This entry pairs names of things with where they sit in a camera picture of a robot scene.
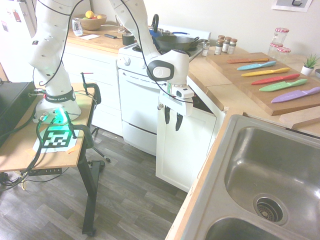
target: purple knife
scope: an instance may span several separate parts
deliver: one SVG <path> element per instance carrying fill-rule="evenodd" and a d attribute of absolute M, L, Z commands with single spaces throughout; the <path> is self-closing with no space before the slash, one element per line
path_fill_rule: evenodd
<path fill-rule="evenodd" d="M 307 95 L 312 95 L 320 92 L 320 86 L 314 87 L 308 91 L 301 91 L 301 90 L 295 90 L 291 92 L 287 92 L 285 94 L 282 94 L 280 96 L 277 96 L 274 98 L 271 103 L 283 103 L 286 101 L 290 101 L 293 99 L 298 99 Z"/>

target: sink drain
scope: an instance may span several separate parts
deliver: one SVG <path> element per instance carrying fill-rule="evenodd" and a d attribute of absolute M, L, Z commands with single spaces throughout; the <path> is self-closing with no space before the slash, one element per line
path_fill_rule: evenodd
<path fill-rule="evenodd" d="M 280 200 L 274 196 L 261 194 L 254 199 L 254 209 L 256 213 L 275 224 L 282 225 L 287 221 L 285 207 Z"/>

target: yellow knife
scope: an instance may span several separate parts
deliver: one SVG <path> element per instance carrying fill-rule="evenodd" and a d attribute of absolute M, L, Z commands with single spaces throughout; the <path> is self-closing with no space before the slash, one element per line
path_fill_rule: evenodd
<path fill-rule="evenodd" d="M 260 75 L 266 75 L 266 74 L 282 74 L 282 73 L 288 72 L 289 70 L 290 70 L 290 67 L 284 67 L 276 70 L 252 71 L 252 72 L 244 73 L 241 76 L 252 77 L 252 76 L 260 76 Z"/>

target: white wall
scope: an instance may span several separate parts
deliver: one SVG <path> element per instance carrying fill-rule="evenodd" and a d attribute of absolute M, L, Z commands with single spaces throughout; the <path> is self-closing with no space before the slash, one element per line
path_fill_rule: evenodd
<path fill-rule="evenodd" d="M 95 12 L 110 16 L 108 0 L 90 0 Z M 320 1 L 314 0 L 308 12 L 273 10 L 274 0 L 144 0 L 148 22 L 158 14 L 160 24 L 212 32 L 211 45 L 218 35 L 238 39 L 237 45 L 249 52 L 269 49 L 274 30 L 288 28 L 284 46 L 292 53 L 320 55 Z"/>

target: double sink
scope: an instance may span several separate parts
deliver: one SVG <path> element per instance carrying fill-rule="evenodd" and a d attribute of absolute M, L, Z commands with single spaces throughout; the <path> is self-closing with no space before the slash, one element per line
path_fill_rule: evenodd
<path fill-rule="evenodd" d="M 320 140 L 234 115 L 183 240 L 319 240 Z"/>

